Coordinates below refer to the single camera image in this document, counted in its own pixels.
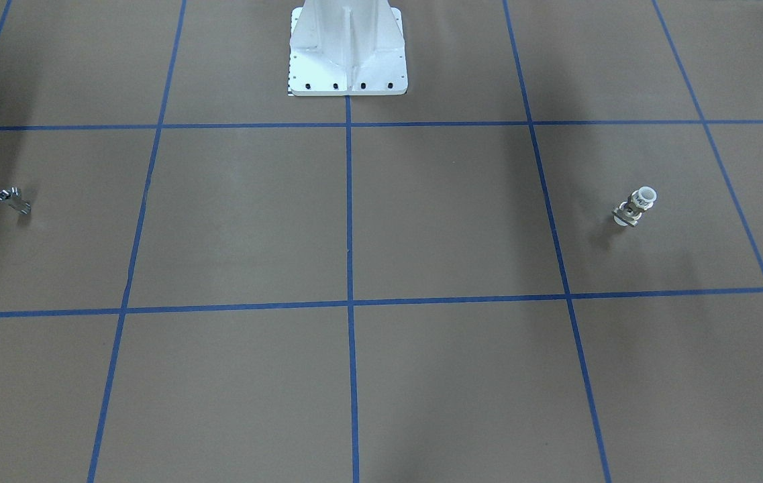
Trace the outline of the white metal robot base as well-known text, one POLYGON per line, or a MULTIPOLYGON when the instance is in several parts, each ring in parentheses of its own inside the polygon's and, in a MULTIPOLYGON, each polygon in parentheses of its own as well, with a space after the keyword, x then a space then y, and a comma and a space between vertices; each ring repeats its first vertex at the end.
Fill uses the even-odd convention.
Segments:
POLYGON ((290 15, 287 94, 397 96, 409 88, 405 27, 387 1, 305 1, 290 15))

